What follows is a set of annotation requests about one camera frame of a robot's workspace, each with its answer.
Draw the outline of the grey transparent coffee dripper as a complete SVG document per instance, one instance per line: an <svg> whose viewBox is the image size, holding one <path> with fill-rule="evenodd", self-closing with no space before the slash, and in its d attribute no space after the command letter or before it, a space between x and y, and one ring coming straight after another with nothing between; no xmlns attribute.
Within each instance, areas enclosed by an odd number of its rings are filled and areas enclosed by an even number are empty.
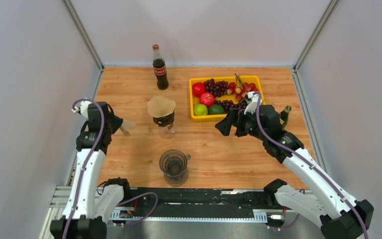
<svg viewBox="0 0 382 239"><path fill-rule="evenodd" d="M187 171L190 159L190 154L185 154L177 149L170 149L160 157L159 167L165 176L179 177Z"/></svg>

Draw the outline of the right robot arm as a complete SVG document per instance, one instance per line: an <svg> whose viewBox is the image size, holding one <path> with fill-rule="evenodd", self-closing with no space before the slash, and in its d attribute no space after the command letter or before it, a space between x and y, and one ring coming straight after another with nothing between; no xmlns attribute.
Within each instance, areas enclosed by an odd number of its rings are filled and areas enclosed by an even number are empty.
<svg viewBox="0 0 382 239"><path fill-rule="evenodd" d="M266 152L298 176L312 193L304 194L276 179L264 187L267 206L293 209L316 224L326 239L369 237L372 204L357 200L328 176L303 143L283 129L280 114L273 106L261 105L254 111L230 109L215 128L228 136L233 126L237 137L250 135L261 140Z"/></svg>

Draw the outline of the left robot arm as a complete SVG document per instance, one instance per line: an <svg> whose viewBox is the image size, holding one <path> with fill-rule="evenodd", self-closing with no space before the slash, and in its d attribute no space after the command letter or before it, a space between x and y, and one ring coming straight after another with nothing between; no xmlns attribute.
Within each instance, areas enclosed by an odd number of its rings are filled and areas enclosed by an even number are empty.
<svg viewBox="0 0 382 239"><path fill-rule="evenodd" d="M97 182L111 137L118 130L130 136L133 121L116 116L106 102L83 98L72 105L72 112L86 118L76 139L76 170L67 204L59 219L50 223L56 239L104 239L107 222L115 207L132 200L127 179L109 179L96 198Z"/></svg>

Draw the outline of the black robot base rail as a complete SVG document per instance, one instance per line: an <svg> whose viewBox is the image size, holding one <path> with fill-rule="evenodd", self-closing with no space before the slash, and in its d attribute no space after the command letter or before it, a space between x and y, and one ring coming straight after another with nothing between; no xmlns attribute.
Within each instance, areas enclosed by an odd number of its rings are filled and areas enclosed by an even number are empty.
<svg viewBox="0 0 382 239"><path fill-rule="evenodd" d="M260 223L281 227L289 209L272 195L255 189L132 188L128 199L109 219L136 221Z"/></svg>

